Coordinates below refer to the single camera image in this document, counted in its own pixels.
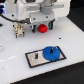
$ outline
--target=white machine housing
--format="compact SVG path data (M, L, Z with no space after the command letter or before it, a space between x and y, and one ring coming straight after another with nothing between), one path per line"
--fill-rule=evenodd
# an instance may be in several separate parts
M26 3L25 0L18 0L17 2L17 18L18 20L24 20L26 18L30 18L30 12L40 12L40 4L44 0L36 0L34 3ZM54 17L64 17L69 14L70 10L70 1L71 0L57 0L54 5L57 6L53 9ZM37 10L26 11L27 8L37 7Z

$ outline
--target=white platform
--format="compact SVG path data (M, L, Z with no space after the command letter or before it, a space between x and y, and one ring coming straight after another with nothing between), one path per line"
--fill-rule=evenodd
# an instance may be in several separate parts
M0 84L9 84L45 72L84 61L84 32L68 18L60 18L54 29L45 34L32 33L25 25L25 37L15 38L13 24L0 17ZM60 46L66 60L29 68L25 53L43 49L47 46Z

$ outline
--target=hole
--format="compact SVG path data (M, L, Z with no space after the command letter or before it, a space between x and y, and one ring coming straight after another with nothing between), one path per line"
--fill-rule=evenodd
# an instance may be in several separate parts
M59 38L59 39L62 39L62 38Z
M35 20L35 18L33 18L33 20Z
M14 15L12 14L12 17L14 17Z
M46 18L48 18L48 16L46 16Z

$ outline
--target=cable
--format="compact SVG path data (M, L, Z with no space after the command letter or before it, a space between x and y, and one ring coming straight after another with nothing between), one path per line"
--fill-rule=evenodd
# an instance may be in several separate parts
M17 21L17 20L9 19L9 18L5 17L5 16L2 15L2 14L0 14L0 16L1 16L2 18L4 18L4 19L10 21L10 22L16 22L16 23L27 23L27 24L30 24L30 20L29 20L29 18L26 19L26 20L20 20L20 21Z

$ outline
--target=red object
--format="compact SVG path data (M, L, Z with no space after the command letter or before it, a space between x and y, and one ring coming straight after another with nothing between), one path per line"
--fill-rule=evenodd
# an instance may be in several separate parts
M44 25L44 24L39 25L38 31L41 32L41 33L47 32L47 27L46 27L46 25Z

